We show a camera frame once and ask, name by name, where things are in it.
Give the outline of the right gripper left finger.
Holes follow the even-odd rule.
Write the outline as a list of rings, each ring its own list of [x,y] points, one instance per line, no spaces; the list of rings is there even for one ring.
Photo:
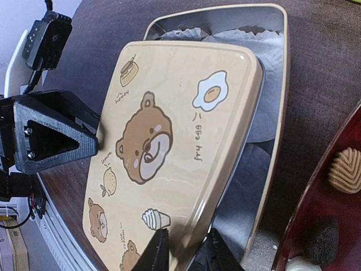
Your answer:
[[[132,271],[168,271],[169,270],[169,231],[156,230]]]

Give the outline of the beige bear tin lid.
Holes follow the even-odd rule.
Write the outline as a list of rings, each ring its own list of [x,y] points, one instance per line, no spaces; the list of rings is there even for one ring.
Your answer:
[[[203,242],[243,150],[263,81],[243,46],[138,41],[121,51],[91,159],[83,230],[109,270],[131,270],[159,229],[170,270]]]

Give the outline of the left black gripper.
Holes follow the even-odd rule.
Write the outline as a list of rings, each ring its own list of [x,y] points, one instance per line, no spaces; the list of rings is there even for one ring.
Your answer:
[[[33,173],[96,155],[99,120],[71,91],[1,96],[1,201],[29,198],[42,218],[46,196]],[[13,165],[21,172],[9,172]]]

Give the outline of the beige metal tin box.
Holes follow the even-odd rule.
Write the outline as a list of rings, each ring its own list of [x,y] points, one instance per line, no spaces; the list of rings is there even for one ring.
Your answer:
[[[263,83],[245,146],[211,226],[241,263],[253,243],[272,183],[284,127],[289,82],[288,17],[273,3],[201,8],[155,19],[145,40],[197,41],[244,46],[263,68]]]

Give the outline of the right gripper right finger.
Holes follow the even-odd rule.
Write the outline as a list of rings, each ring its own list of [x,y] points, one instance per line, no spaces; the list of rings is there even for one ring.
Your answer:
[[[201,247],[200,256],[204,261],[196,260],[194,270],[242,270],[240,263],[234,258],[232,252],[217,229],[212,228]]]

